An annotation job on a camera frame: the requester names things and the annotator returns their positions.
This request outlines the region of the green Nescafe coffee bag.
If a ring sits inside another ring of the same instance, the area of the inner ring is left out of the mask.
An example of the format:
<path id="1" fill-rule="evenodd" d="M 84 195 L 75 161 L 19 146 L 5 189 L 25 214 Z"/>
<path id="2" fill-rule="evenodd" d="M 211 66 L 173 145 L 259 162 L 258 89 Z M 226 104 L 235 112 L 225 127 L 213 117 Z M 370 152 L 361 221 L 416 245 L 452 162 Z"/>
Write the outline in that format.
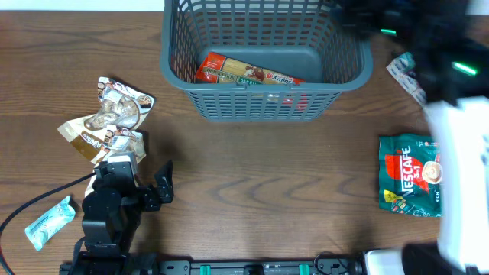
<path id="1" fill-rule="evenodd" d="M 417 134 L 379 137 L 379 208 L 417 217 L 442 216 L 439 144 Z"/>

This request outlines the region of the colourful tissue pack strip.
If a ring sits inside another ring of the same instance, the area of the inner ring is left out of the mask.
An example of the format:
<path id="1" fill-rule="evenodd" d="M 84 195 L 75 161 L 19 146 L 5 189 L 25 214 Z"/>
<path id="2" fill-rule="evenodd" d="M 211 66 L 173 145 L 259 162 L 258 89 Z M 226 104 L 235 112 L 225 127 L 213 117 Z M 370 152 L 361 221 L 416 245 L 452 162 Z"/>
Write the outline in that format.
<path id="1" fill-rule="evenodd" d="M 423 107 L 426 104 L 426 93 L 415 80 L 415 65 L 413 55 L 406 52 L 394 58 L 386 69 L 400 86 Z"/>

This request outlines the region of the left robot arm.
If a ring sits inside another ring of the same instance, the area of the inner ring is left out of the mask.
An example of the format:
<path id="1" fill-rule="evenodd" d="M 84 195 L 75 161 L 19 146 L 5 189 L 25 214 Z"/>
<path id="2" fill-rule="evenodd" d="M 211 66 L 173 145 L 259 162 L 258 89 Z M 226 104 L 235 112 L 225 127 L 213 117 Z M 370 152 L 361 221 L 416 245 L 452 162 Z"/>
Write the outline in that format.
<path id="1" fill-rule="evenodd" d="M 158 212 L 173 201 L 173 162 L 154 175 L 156 186 L 138 186 L 131 161 L 101 162 L 93 191 L 82 203 L 84 237 L 77 241 L 70 264 L 59 274 L 159 274 L 157 255 L 130 254 L 131 243 L 143 212 Z"/>

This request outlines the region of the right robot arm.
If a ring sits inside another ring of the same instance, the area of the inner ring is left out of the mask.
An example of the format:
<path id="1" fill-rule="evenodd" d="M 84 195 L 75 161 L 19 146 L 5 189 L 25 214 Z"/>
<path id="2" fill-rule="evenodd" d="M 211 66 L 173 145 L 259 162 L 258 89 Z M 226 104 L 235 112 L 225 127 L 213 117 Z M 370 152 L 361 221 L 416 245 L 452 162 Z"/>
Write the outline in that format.
<path id="1" fill-rule="evenodd" d="M 488 272 L 488 48 L 467 35 L 468 1 L 348 1 L 367 37 L 389 34 L 415 61 L 443 166 L 442 218 L 434 244 L 366 252 L 362 274 Z"/>

